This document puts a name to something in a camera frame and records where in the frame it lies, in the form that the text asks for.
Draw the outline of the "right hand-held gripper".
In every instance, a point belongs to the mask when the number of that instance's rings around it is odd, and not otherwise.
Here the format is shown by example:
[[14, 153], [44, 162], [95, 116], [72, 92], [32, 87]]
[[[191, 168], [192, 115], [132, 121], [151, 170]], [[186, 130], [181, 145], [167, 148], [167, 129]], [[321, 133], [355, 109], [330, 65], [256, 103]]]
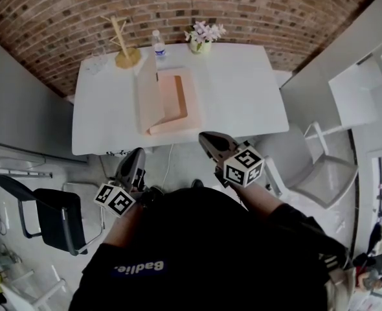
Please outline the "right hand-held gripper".
[[239, 144], [231, 136], [219, 132], [201, 132], [198, 141], [216, 163], [214, 175], [223, 187], [247, 187], [262, 175], [265, 159], [248, 141]]

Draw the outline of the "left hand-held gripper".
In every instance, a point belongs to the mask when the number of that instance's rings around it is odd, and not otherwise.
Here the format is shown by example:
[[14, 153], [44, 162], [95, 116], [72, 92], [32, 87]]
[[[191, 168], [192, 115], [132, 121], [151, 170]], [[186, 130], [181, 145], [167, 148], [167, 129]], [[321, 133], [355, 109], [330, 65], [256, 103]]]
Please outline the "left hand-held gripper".
[[120, 162], [115, 176], [99, 187], [94, 202], [120, 218], [146, 192], [144, 184], [146, 153], [143, 148], [132, 150]]

